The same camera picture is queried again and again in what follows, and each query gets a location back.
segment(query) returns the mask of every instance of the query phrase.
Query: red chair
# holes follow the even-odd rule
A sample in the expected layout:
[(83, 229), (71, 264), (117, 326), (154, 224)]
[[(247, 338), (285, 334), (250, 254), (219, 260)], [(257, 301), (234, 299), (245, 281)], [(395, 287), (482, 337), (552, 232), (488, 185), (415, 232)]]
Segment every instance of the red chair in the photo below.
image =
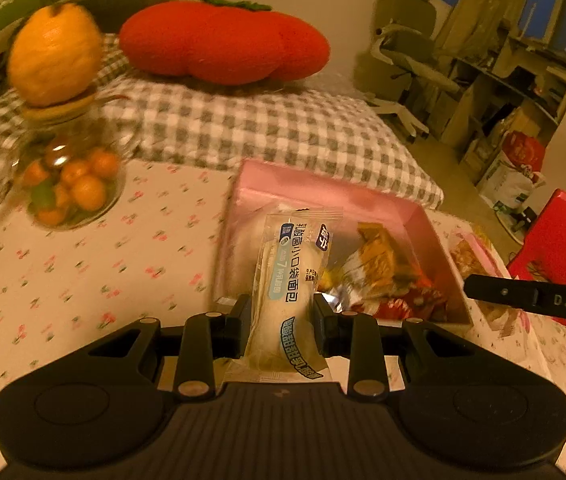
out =
[(541, 276), (566, 285), (566, 192), (557, 189), (526, 235), (521, 251), (508, 264), (514, 278)]

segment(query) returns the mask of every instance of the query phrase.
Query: checkered bedding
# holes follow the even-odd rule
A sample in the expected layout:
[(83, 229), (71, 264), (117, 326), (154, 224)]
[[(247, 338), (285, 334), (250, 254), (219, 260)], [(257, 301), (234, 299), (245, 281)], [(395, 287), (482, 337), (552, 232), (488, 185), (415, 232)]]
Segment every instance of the checkered bedding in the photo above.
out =
[[(436, 208), (441, 189), (418, 166), (392, 131), (363, 101), (300, 88), (212, 88), (178, 84), (130, 70), (106, 36), (98, 73), (103, 93), (130, 100), (104, 106), (134, 156), (214, 170), (234, 170), (255, 157), (366, 186)], [(0, 201), (13, 176), (25, 125), (11, 89), (0, 95)]]

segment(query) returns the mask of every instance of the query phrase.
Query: metal screw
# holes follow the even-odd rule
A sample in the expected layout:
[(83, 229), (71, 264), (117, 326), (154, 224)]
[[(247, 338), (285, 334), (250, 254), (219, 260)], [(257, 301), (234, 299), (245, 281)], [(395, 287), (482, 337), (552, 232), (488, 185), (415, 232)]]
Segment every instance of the metal screw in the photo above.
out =
[(366, 397), (377, 397), (385, 391), (385, 386), (375, 379), (364, 379), (354, 384), (354, 391)]
[(185, 381), (178, 390), (184, 397), (200, 397), (209, 392), (209, 386), (203, 381)]

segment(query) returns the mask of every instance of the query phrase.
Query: red tomato plush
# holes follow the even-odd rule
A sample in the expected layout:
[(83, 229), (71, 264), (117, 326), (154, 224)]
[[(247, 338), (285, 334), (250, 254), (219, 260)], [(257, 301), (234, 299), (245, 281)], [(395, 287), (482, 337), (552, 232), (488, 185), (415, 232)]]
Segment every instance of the red tomato plush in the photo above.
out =
[(124, 23), (119, 37), (135, 68), (223, 85), (268, 76), (301, 79), (318, 72), (330, 58), (326, 38), (299, 18), (203, 2), (147, 7)]

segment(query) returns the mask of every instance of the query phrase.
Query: tablecloth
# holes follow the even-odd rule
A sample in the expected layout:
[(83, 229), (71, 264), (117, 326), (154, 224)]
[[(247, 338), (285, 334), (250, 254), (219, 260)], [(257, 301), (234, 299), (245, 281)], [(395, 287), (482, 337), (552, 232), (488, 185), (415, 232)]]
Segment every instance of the tablecloth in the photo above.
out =
[[(74, 231), (42, 230), (10, 197), (0, 206), (0, 389), (140, 317), (170, 326), (208, 309), (233, 174), (139, 160), (127, 171), (118, 203)], [(454, 229), (471, 228), (428, 215), (444, 245)], [(563, 327), (530, 316), (529, 332), (523, 325), (519, 332), (528, 345), (522, 353), (518, 336), (500, 340), (476, 305), (471, 315), (473, 342), (566, 391)], [(389, 373), (399, 387), (399, 375)], [(566, 450), (560, 464), (566, 469)]]

